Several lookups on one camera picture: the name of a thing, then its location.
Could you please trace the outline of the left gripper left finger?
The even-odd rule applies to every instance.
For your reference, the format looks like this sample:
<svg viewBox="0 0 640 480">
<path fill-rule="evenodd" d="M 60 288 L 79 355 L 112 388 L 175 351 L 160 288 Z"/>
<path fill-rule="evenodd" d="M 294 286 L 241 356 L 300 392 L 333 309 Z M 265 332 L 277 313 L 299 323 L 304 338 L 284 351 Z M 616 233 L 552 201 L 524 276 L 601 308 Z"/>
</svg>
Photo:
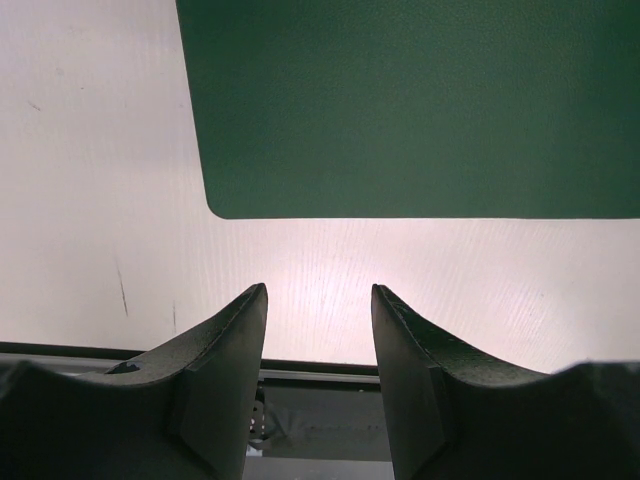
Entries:
<svg viewBox="0 0 640 480">
<path fill-rule="evenodd" d="M 212 318 L 105 372 L 21 360 L 1 376 L 5 479 L 238 479 L 264 344 L 255 284 Z"/>
</svg>

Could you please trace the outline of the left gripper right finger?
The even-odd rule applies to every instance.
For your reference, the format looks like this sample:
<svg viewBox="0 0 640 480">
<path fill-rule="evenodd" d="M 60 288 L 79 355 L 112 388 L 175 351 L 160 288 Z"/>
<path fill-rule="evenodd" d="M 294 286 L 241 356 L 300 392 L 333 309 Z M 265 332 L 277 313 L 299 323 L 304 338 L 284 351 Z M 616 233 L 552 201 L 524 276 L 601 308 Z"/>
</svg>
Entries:
<svg viewBox="0 0 640 480">
<path fill-rule="evenodd" d="M 398 479 L 635 479 L 639 365 L 554 374 L 487 354 L 371 292 L 380 388 Z"/>
</svg>

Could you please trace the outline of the green placemat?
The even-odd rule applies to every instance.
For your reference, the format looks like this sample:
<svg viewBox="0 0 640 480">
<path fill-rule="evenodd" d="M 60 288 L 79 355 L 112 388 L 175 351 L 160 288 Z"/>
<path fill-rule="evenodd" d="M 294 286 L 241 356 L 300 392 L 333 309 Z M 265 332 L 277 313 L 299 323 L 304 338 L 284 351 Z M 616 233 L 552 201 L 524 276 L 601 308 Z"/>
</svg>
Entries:
<svg viewBox="0 0 640 480">
<path fill-rule="evenodd" d="M 180 1 L 224 219 L 632 219 L 635 1 Z"/>
</svg>

